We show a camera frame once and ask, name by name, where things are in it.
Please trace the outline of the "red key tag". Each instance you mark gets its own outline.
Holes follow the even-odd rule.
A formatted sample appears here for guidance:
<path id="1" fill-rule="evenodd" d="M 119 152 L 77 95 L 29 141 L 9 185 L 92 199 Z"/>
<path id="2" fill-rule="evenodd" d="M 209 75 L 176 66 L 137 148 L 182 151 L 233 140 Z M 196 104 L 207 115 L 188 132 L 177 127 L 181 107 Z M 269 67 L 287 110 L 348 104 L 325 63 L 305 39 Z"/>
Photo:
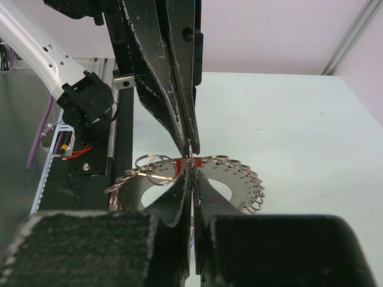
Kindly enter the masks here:
<path id="1" fill-rule="evenodd" d="M 175 177 L 179 177 L 180 173 L 183 169 L 189 166 L 203 167 L 202 157 L 194 157 L 194 158 L 176 158 L 172 160 L 175 163 L 176 172 Z"/>

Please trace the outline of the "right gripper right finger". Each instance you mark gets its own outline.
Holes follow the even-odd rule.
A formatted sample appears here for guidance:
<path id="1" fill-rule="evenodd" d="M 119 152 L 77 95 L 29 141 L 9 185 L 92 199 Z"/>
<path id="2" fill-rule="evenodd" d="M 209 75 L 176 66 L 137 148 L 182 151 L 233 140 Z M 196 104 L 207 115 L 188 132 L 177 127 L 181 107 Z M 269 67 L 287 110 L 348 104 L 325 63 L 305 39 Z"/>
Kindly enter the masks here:
<path id="1" fill-rule="evenodd" d="M 246 215 L 193 171 L 202 286 L 375 286 L 352 228 L 333 215 Z"/>

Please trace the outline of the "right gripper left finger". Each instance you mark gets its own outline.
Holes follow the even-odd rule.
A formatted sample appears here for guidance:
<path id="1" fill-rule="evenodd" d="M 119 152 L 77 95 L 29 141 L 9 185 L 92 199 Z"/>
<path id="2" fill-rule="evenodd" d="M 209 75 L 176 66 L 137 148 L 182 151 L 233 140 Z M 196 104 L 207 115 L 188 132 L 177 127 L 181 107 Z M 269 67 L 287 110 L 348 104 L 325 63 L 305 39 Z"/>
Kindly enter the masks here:
<path id="1" fill-rule="evenodd" d="M 192 173 L 142 211 L 47 210 L 20 227 L 2 286 L 184 286 Z"/>

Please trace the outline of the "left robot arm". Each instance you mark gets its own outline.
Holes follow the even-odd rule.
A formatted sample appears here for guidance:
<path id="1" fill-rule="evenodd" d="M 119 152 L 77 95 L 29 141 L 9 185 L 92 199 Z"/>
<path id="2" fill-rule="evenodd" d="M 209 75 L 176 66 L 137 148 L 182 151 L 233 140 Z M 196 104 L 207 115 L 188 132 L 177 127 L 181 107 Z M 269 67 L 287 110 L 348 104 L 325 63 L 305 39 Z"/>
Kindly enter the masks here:
<path id="1" fill-rule="evenodd" d="M 47 1 L 71 19 L 106 25 L 116 78 L 132 77 L 139 100 L 169 132 L 184 157 L 200 152 L 195 114 L 202 80 L 200 1 Z M 85 143 L 110 120 L 111 89 L 69 56 L 19 1 L 1 2 L 1 38 L 34 70 Z"/>

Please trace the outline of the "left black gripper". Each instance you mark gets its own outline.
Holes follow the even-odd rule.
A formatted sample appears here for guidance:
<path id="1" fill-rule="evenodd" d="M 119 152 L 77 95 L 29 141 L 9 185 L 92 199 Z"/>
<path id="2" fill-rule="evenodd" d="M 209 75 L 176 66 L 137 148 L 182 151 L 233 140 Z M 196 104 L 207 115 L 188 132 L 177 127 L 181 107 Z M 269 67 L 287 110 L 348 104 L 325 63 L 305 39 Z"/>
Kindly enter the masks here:
<path id="1" fill-rule="evenodd" d="M 202 81 L 201 1 L 104 1 L 117 89 L 139 100 L 182 156 L 198 155 L 195 104 Z"/>

